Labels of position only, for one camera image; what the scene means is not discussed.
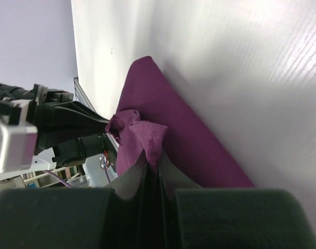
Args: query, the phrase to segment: purple towel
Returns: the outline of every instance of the purple towel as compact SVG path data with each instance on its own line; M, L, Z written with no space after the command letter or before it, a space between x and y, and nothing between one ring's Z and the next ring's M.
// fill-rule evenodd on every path
M135 163L142 149L154 167L162 142L171 162L202 187L253 187L227 150L171 88L151 57L131 65L117 113L106 130L120 143L116 162L119 175Z

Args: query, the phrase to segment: white wall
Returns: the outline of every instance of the white wall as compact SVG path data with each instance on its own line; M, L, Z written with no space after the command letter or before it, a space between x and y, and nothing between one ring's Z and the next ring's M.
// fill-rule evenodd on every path
M0 0L0 82L74 92L70 0Z
M251 180L293 193L316 231L316 1L72 3L79 81L100 114L153 56Z

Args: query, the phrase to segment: black cable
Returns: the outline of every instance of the black cable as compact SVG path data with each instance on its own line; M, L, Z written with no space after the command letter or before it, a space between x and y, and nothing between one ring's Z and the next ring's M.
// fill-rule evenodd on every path
M105 162L105 166L103 167L102 166L102 161L104 160L104 158L106 158L106 162ZM104 153L101 154L100 167L105 171L105 174L106 174L108 182L111 183L111 179L110 179L109 174L107 172L109 166L110 166L110 163L109 163L109 160L108 160L108 152L104 151Z
M0 92L0 94L1 94L1 93L6 94L7 97L11 98L12 100L16 100L16 98L15 98L10 92L8 92L8 91L2 91L2 92Z

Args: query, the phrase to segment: lavender wall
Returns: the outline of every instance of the lavender wall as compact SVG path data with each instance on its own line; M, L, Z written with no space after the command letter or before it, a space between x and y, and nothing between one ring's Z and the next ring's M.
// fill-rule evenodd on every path
M0 0L0 82L73 92L77 76L70 0Z

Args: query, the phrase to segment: purple wire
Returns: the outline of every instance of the purple wire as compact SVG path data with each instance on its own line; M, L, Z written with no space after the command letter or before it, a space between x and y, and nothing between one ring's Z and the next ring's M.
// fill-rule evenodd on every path
M67 183L65 180L59 178L58 175L54 174L50 170L43 170L43 172L45 172L47 174L50 174L51 176L56 178L60 183L62 183L63 185L67 186L68 188L73 188L74 187L74 186L70 185L69 183Z

